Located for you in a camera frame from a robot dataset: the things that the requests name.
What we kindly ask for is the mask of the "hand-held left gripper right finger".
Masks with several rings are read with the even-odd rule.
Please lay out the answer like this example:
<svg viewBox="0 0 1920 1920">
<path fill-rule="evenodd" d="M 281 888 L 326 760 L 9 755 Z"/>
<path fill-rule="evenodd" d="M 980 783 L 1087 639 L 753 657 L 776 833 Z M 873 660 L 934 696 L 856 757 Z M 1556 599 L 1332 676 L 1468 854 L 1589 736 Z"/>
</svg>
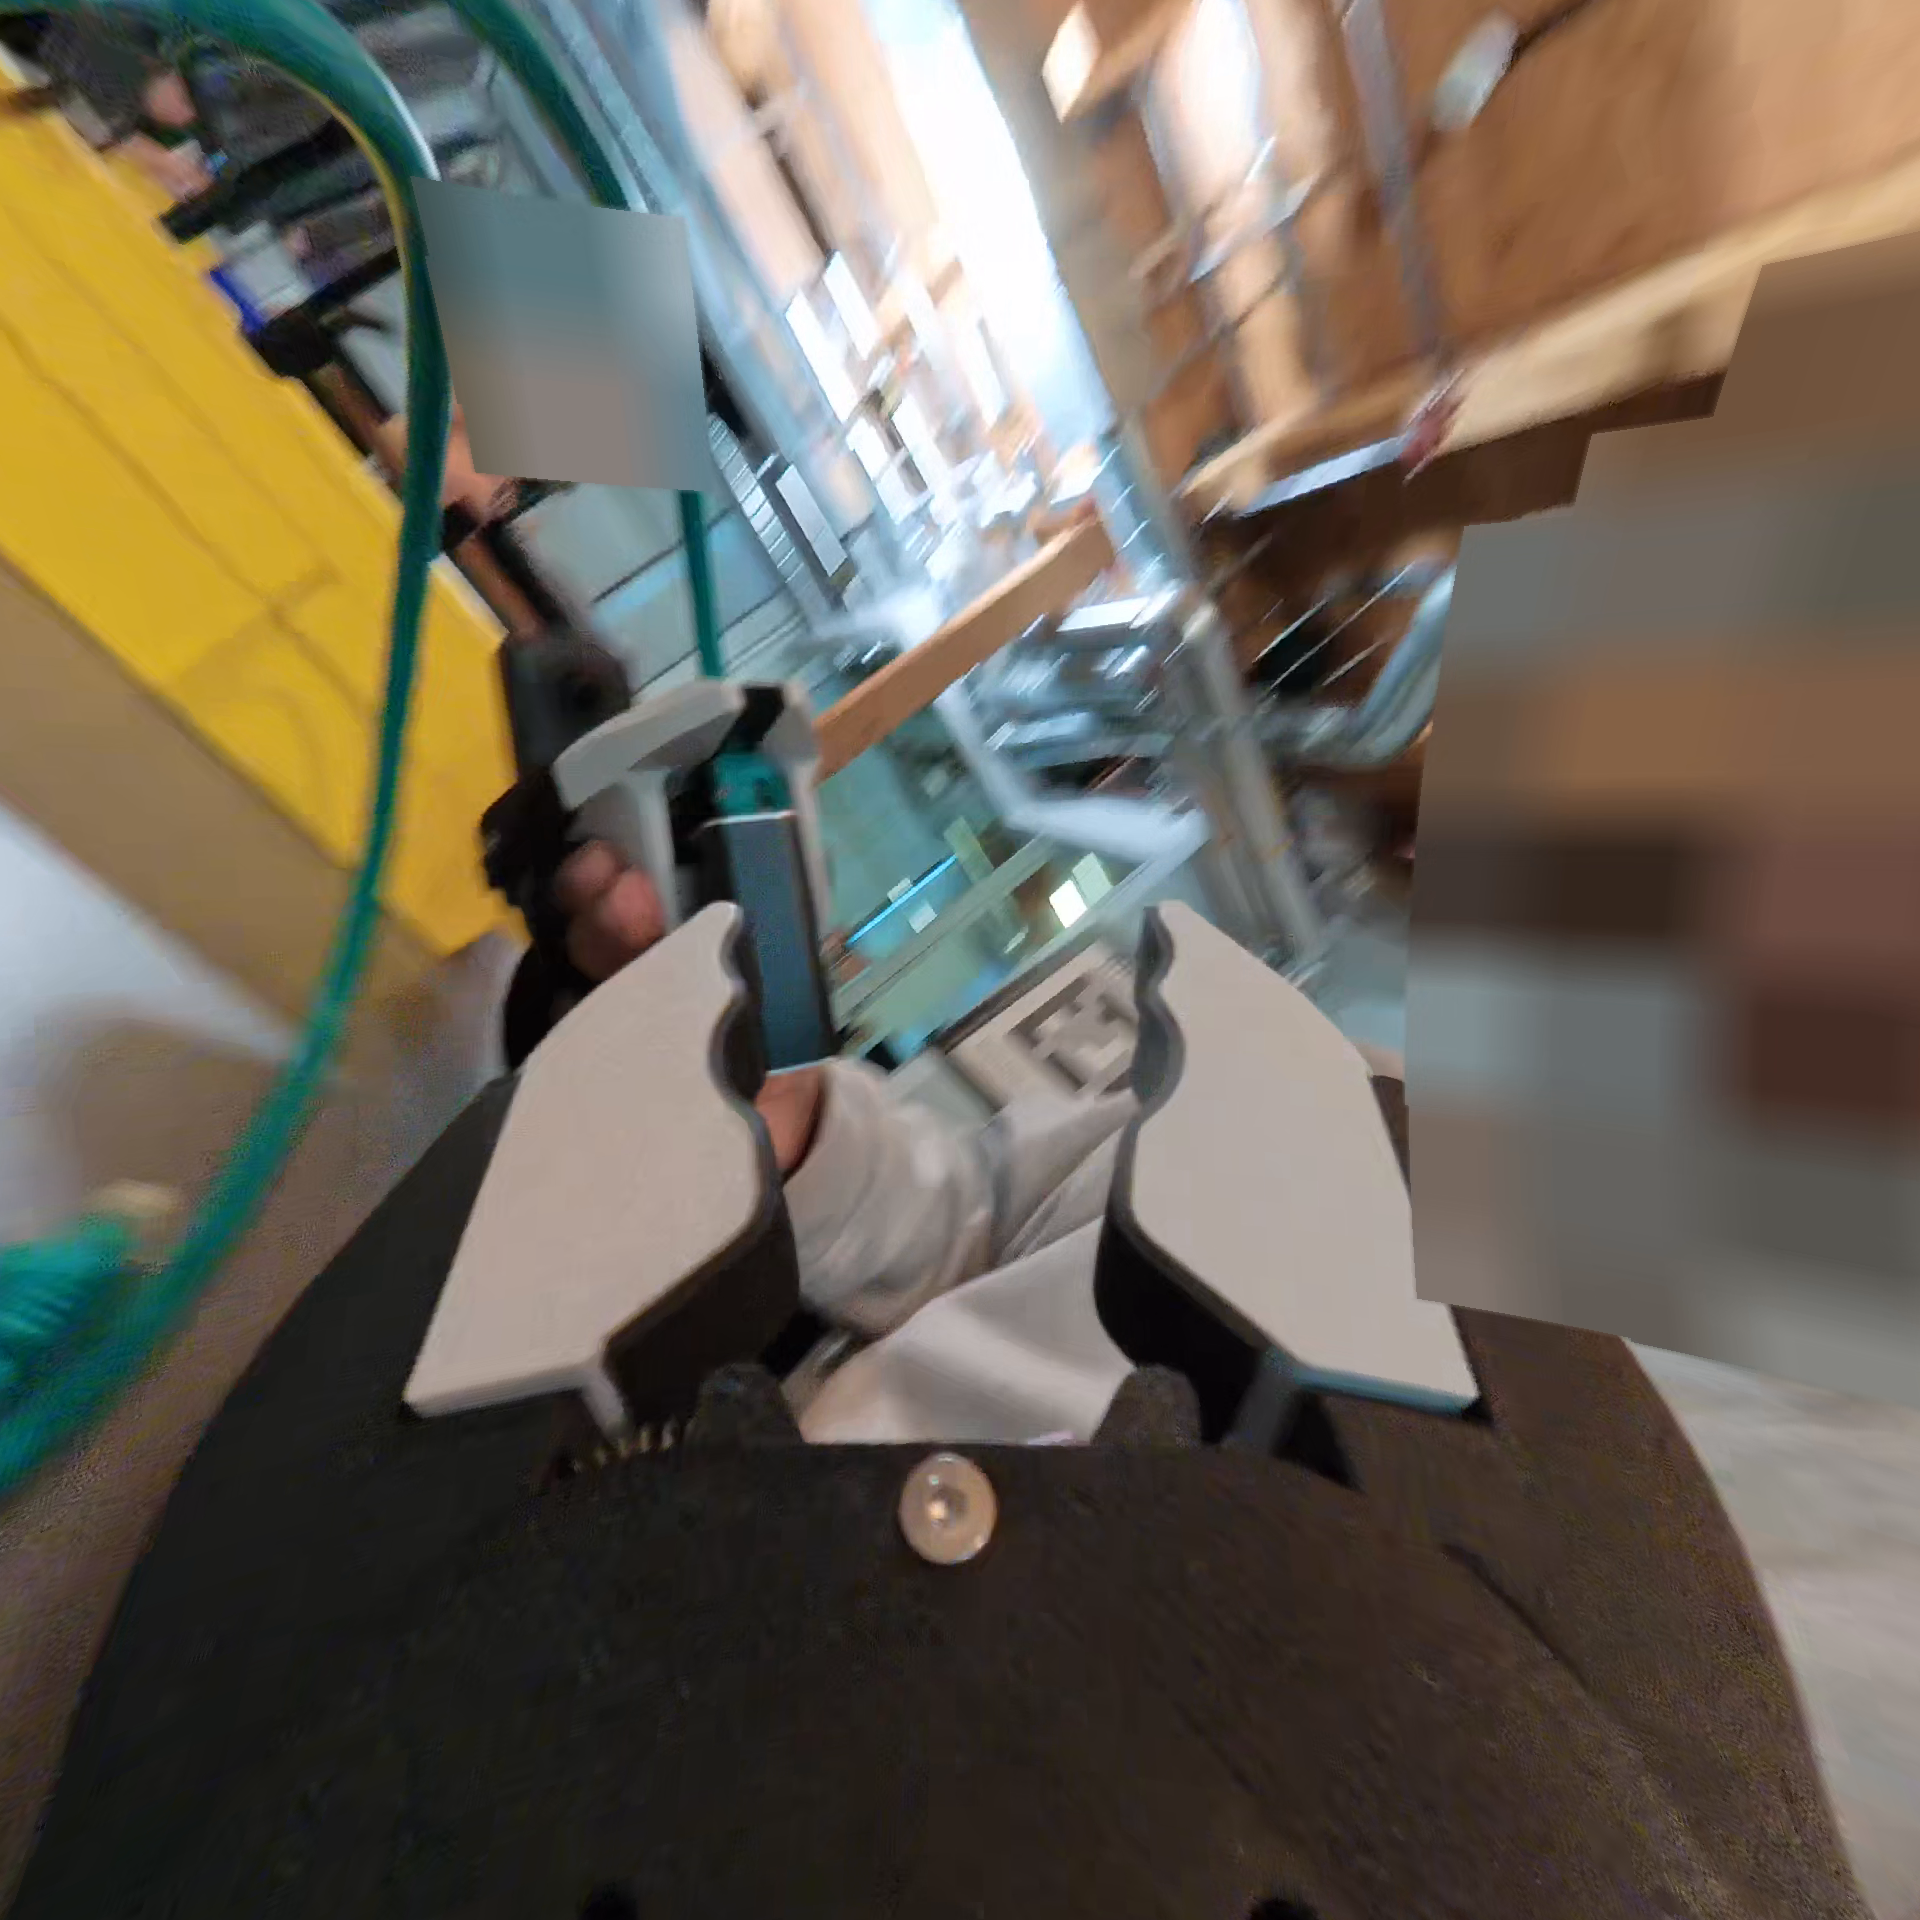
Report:
<svg viewBox="0 0 1920 1920">
<path fill-rule="evenodd" d="M 1478 1400 L 1450 1309 L 1415 1287 L 1369 1063 L 1181 902 L 1143 913 L 1132 1087 L 1094 1311 L 1132 1367 L 1188 1384 L 1207 1443 L 1265 1447 L 1304 1397 L 1445 1420 Z"/>
</svg>

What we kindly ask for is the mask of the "silver ventilation ducts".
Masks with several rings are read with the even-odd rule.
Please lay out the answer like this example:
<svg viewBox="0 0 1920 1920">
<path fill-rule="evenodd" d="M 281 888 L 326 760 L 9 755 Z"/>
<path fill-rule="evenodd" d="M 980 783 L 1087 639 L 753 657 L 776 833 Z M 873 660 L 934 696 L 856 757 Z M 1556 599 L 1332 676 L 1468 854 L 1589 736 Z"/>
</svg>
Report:
<svg viewBox="0 0 1920 1920">
<path fill-rule="evenodd" d="M 1372 774 L 1404 758 L 1425 733 L 1442 670 L 1455 564 L 1412 561 L 1382 596 L 1409 596 L 1405 630 L 1356 704 L 1277 704 L 1262 720 L 1263 742 L 1308 773 Z"/>
</svg>

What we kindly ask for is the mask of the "person's right hand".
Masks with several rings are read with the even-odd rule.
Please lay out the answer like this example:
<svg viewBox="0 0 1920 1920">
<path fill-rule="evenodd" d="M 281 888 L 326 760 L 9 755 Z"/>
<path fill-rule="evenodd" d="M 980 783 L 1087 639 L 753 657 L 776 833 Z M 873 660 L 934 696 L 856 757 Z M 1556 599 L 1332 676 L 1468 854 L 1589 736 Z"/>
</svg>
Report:
<svg viewBox="0 0 1920 1920">
<path fill-rule="evenodd" d="M 605 840 L 568 849 L 556 878 L 566 957 L 591 982 L 609 979 L 658 944 L 665 905 L 658 888 Z M 753 1109 L 783 1180 L 804 1164 L 824 1111 L 823 1064 L 782 1071 L 757 1092 Z"/>
</svg>

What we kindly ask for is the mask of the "wooden beam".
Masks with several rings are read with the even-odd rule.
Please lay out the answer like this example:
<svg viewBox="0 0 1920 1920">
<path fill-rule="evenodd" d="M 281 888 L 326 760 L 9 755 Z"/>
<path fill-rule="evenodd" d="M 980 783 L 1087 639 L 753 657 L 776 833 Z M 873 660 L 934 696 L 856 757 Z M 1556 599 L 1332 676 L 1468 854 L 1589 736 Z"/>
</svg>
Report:
<svg viewBox="0 0 1920 1920">
<path fill-rule="evenodd" d="M 1073 513 L 994 588 L 833 701 L 814 726 L 818 780 L 842 773 L 951 686 L 1048 616 L 1069 612 L 1116 564 L 1105 523 Z"/>
</svg>

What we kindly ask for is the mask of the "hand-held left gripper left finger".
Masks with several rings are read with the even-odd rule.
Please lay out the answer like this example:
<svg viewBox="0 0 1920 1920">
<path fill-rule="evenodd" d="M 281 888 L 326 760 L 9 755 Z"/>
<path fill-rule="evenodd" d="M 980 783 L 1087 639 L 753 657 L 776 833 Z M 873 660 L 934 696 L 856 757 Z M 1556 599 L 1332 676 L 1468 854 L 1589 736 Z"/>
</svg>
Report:
<svg viewBox="0 0 1920 1920">
<path fill-rule="evenodd" d="M 527 1056 L 401 1390 L 413 1415 L 560 1397 L 591 1422 L 684 1422 L 783 1329 L 742 932 L 709 905 Z"/>
</svg>

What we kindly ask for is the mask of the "person's right forearm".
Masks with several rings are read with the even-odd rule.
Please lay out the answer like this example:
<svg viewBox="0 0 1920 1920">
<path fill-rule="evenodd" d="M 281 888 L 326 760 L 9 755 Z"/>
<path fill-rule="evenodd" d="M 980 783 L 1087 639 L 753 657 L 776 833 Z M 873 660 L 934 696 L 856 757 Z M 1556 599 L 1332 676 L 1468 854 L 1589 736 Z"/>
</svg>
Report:
<svg viewBox="0 0 1920 1920">
<path fill-rule="evenodd" d="M 1127 1092 L 1025 1094 L 964 1129 L 878 1067 L 830 1063 L 783 1180 L 804 1307 L 874 1343 L 962 1288 L 1090 1295 L 1134 1118 Z"/>
</svg>

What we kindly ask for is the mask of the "yellow plastic bin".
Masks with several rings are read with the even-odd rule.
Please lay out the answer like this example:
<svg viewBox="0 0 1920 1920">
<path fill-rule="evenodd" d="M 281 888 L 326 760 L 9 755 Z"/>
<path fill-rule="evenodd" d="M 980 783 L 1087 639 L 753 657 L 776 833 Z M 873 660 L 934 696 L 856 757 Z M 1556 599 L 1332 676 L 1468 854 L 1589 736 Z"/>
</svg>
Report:
<svg viewBox="0 0 1920 1920">
<path fill-rule="evenodd" d="M 5 805 L 285 1012 L 364 849 L 398 532 L 138 183 L 7 112 Z"/>
</svg>

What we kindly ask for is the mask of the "framed tag board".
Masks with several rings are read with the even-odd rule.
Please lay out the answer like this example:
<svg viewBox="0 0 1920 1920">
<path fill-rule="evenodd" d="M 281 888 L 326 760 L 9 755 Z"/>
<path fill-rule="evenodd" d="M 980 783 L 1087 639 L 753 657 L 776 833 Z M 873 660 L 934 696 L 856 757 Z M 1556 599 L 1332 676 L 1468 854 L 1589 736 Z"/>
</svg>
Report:
<svg viewBox="0 0 1920 1920">
<path fill-rule="evenodd" d="M 951 1045 L 951 1063 L 990 1102 L 1094 1099 L 1132 1086 L 1134 980 L 1116 966 L 1056 974 Z"/>
</svg>

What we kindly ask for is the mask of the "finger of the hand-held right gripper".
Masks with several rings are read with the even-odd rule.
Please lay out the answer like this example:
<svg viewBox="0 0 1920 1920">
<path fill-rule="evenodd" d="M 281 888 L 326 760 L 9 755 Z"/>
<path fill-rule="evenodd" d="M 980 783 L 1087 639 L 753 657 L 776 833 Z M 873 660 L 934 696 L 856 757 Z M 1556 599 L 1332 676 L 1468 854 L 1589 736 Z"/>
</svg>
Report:
<svg viewBox="0 0 1920 1920">
<path fill-rule="evenodd" d="M 692 680 L 647 695 L 564 748 L 550 771 L 568 820 L 644 872 L 669 920 L 687 913 L 673 782 L 720 751 L 744 707 L 748 693 L 736 680 Z"/>
<path fill-rule="evenodd" d="M 753 686 L 753 711 L 766 717 L 759 755 L 774 766 L 783 807 L 794 814 L 800 859 L 807 878 L 810 936 L 823 952 L 830 932 L 830 869 L 824 849 L 818 782 L 823 748 L 804 686 Z"/>
</svg>

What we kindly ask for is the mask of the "black port adapter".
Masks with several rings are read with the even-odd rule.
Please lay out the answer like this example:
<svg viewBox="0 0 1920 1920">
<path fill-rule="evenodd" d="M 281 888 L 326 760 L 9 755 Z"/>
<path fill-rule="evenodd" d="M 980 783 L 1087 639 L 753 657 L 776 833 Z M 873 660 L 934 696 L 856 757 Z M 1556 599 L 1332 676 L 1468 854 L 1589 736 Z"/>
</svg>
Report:
<svg viewBox="0 0 1920 1920">
<path fill-rule="evenodd" d="M 742 969 L 767 1076 L 823 1064 L 836 1052 L 839 1030 L 797 814 L 766 809 L 711 820 L 704 876 L 742 920 Z"/>
</svg>

